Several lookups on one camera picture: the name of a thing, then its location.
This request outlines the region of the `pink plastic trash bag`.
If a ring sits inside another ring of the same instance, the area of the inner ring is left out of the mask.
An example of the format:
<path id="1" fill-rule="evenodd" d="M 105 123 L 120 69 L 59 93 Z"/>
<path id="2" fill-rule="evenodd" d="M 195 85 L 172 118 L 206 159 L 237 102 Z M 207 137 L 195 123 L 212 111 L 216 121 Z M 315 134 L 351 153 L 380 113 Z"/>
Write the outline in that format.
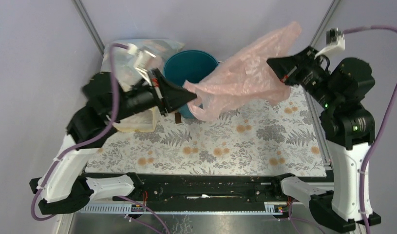
<path id="1" fill-rule="evenodd" d="M 236 110 L 251 100 L 263 99 L 277 105 L 290 96 L 267 59 L 284 57 L 301 33 L 298 22 L 271 31 L 222 62 L 197 84 L 183 85 L 197 99 L 188 103 L 195 118 L 214 121 L 222 112 Z"/>

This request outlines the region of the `teal plastic trash bin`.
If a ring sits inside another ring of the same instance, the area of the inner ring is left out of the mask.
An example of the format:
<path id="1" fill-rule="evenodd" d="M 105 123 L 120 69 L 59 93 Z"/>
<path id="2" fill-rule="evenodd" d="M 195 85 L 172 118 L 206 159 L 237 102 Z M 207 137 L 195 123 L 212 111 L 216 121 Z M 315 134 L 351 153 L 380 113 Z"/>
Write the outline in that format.
<path id="1" fill-rule="evenodd" d="M 185 81 L 199 83 L 213 72 L 219 61 L 201 50 L 184 50 L 172 55 L 164 65 L 163 75 L 170 82 L 183 86 Z"/>

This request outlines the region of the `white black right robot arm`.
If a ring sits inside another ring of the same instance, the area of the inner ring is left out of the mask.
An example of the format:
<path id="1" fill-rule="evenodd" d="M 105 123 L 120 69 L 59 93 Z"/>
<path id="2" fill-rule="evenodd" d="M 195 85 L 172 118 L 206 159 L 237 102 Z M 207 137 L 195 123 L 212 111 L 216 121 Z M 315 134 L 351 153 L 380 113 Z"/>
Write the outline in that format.
<path id="1" fill-rule="evenodd" d="M 282 83 L 301 86 L 323 108 L 319 119 L 330 152 L 334 188 L 315 188 L 287 173 L 274 178 L 271 194 L 278 201 L 294 198 L 318 224 L 347 233 L 356 224 L 381 222 L 369 201 L 364 164 L 375 141 L 375 120 L 361 104 L 375 80 L 370 65 L 359 58 L 344 58 L 332 72 L 321 66 L 323 60 L 327 57 L 308 46 L 293 56 L 266 62 Z"/>

